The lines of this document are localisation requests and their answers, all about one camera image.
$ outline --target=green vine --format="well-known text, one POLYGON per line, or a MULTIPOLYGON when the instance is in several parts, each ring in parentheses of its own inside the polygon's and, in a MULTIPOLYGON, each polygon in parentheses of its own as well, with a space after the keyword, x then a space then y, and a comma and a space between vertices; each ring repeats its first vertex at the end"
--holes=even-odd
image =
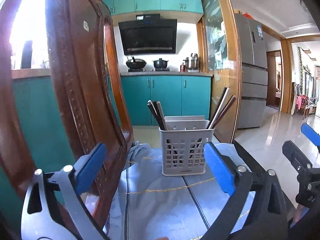
POLYGON ((301 57, 301 48, 298 47, 298 51, 299 51, 299 61, 300 61, 300 92, 304 95, 305 91, 304 91, 304 67, 302 64, 302 57, 301 57))

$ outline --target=gray refrigerator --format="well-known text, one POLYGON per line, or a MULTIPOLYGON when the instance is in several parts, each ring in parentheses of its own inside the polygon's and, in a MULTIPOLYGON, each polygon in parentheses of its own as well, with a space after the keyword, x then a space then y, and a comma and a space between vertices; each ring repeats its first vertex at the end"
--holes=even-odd
POLYGON ((242 98, 238 129, 260 127, 267 97, 267 48, 261 23, 235 14, 242 56, 242 98))

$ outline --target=tile floor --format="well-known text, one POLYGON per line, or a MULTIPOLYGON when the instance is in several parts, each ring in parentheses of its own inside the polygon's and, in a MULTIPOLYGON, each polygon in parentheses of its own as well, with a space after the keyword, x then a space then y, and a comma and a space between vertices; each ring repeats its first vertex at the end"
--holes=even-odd
MULTIPOLYGON (((280 113, 274 108, 267 107, 261 128, 238 130, 235 139, 246 149, 265 169, 273 169, 278 175, 281 187, 292 203, 297 206, 295 196, 299 191, 297 171, 282 154, 282 145, 292 140, 309 158, 313 167, 320 166, 318 149, 300 131, 301 125, 307 122, 317 133, 320 133, 320 118, 310 115, 302 119, 301 115, 280 113)), ((135 140, 149 143, 153 148, 160 148, 158 127, 134 126, 135 140)))

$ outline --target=black range hood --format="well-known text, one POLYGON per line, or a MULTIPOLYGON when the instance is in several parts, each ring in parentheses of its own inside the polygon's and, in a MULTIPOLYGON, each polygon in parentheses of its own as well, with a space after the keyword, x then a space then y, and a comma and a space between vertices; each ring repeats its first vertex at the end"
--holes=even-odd
POLYGON ((125 55, 176 53, 177 19, 161 19, 160 14, 137 19, 119 22, 125 55))

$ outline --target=blue gripper pad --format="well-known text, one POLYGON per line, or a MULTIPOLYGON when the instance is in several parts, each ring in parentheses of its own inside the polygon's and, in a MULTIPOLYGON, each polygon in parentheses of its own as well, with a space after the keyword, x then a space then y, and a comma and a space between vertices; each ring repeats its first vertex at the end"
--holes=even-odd
POLYGON ((218 149, 212 143, 204 145, 204 158, 215 176, 221 190, 229 196, 236 190, 234 175, 221 158, 218 149))
POLYGON ((315 132, 309 125, 304 123, 301 126, 301 132, 315 145, 320 146, 320 135, 315 132))
POLYGON ((75 172, 75 191, 78 195, 87 192, 96 178, 107 155, 106 145, 98 143, 88 155, 81 156, 73 166, 75 172))

